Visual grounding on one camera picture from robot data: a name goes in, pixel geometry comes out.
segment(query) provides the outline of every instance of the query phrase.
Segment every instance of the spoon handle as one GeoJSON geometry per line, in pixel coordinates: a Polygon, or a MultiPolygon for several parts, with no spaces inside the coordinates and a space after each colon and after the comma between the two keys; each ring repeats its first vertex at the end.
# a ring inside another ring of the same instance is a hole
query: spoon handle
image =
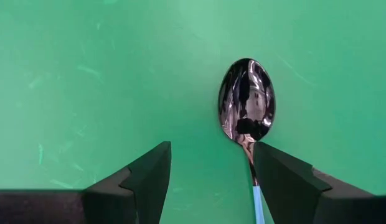
{"type": "Polygon", "coordinates": [[[255,220],[257,224],[265,224],[262,210],[261,188],[253,186],[254,205],[255,205],[255,220]]]}

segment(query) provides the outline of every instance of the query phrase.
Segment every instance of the spoon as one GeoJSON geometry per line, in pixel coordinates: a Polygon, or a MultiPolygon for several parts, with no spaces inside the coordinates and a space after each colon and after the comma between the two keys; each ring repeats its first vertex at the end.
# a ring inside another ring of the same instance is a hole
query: spoon
{"type": "Polygon", "coordinates": [[[248,157],[256,221],[265,223],[253,150],[254,143],[267,134],[275,117],[275,93],[267,72],[254,59],[238,60],[222,81],[218,101],[218,116],[224,133],[241,145],[248,157]]]}

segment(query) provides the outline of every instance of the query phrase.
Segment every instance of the green backdrop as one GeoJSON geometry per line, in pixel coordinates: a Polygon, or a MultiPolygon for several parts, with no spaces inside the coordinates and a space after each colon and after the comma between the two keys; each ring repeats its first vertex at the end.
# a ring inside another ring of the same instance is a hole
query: green backdrop
{"type": "Polygon", "coordinates": [[[265,142],[386,194],[386,0],[0,0],[0,189],[82,189],[168,140],[161,223],[254,223],[216,106],[242,57],[274,84],[265,142]]]}

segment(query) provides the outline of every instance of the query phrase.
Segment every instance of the scratch on surface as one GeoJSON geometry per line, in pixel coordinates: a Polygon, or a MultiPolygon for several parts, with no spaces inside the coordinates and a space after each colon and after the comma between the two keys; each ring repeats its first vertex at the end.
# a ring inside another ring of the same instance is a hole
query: scratch on surface
{"type": "Polygon", "coordinates": [[[84,56],[86,56],[87,52],[85,51],[85,46],[83,43],[81,43],[81,51],[84,56]]]}
{"type": "Polygon", "coordinates": [[[77,186],[81,182],[82,178],[79,178],[73,183],[73,187],[77,186]]]}
{"type": "Polygon", "coordinates": [[[85,125],[82,129],[80,129],[79,131],[76,132],[77,135],[81,136],[81,137],[85,137],[85,128],[87,128],[87,126],[85,125]]]}
{"type": "Polygon", "coordinates": [[[76,163],[74,163],[74,164],[72,165],[72,167],[74,167],[74,168],[76,168],[77,170],[83,172],[83,169],[82,169],[78,164],[76,164],[76,163]]]}
{"type": "Polygon", "coordinates": [[[114,39],[111,38],[110,42],[111,42],[111,47],[113,48],[113,50],[115,50],[116,49],[116,44],[114,43],[114,39]]]}
{"type": "Polygon", "coordinates": [[[182,187],[176,187],[172,190],[172,192],[174,193],[179,193],[179,192],[182,192],[183,191],[183,188],[182,187]]]}
{"type": "Polygon", "coordinates": [[[99,82],[103,83],[103,80],[101,79],[101,73],[100,72],[98,72],[92,68],[86,67],[84,65],[77,66],[77,69],[95,76],[99,80],[99,82]]]}
{"type": "Polygon", "coordinates": [[[39,165],[42,165],[42,159],[44,158],[44,147],[41,145],[41,143],[38,144],[38,151],[39,151],[39,165]]]}
{"type": "Polygon", "coordinates": [[[172,209],[175,210],[175,211],[183,211],[183,210],[188,210],[191,206],[192,206],[192,204],[185,204],[183,206],[184,208],[177,208],[177,207],[175,207],[175,208],[172,208],[172,209]]]}
{"type": "Polygon", "coordinates": [[[220,202],[222,202],[222,201],[225,199],[225,197],[229,195],[229,191],[226,192],[226,193],[224,193],[223,195],[221,195],[220,193],[218,193],[218,194],[219,194],[219,196],[217,196],[218,200],[216,200],[216,201],[212,204],[213,206],[216,206],[216,205],[218,205],[220,202]]]}
{"type": "Polygon", "coordinates": [[[63,183],[61,181],[55,180],[55,179],[50,180],[50,183],[59,185],[59,186],[64,187],[66,189],[73,189],[73,186],[66,184],[66,183],[63,183]]]}
{"type": "Polygon", "coordinates": [[[61,145],[59,147],[59,153],[63,153],[63,152],[66,152],[67,150],[69,150],[72,146],[74,145],[74,142],[73,141],[67,141],[65,144],[61,145]]]}
{"type": "Polygon", "coordinates": [[[100,30],[100,27],[101,27],[101,21],[96,24],[96,29],[100,30]]]}
{"type": "Polygon", "coordinates": [[[30,89],[34,89],[35,87],[39,86],[41,83],[42,83],[42,77],[41,76],[38,76],[37,78],[35,78],[32,82],[30,82],[29,84],[29,88],[30,89]]]}
{"type": "Polygon", "coordinates": [[[293,71],[293,73],[298,77],[300,78],[302,81],[304,81],[305,83],[311,85],[311,86],[316,86],[315,83],[307,80],[306,78],[304,78],[302,75],[300,75],[284,58],[282,58],[280,55],[276,54],[278,56],[278,58],[291,70],[293,71]]]}
{"type": "Polygon", "coordinates": [[[195,38],[197,38],[199,40],[205,40],[203,37],[199,36],[198,34],[196,34],[195,32],[191,31],[190,29],[186,29],[185,27],[183,27],[180,24],[176,24],[176,28],[187,32],[188,34],[194,36],[195,38]]]}

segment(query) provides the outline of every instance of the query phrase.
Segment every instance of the metal spoon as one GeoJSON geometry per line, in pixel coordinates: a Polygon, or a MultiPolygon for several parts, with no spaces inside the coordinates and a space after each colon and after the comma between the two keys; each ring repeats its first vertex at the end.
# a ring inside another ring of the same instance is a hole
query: metal spoon
{"type": "Polygon", "coordinates": [[[218,114],[222,129],[247,154],[253,181],[257,223],[263,219],[260,187],[253,166],[254,143],[267,134],[275,117],[275,93],[265,69],[243,58],[228,70],[219,91],[218,114]]]}

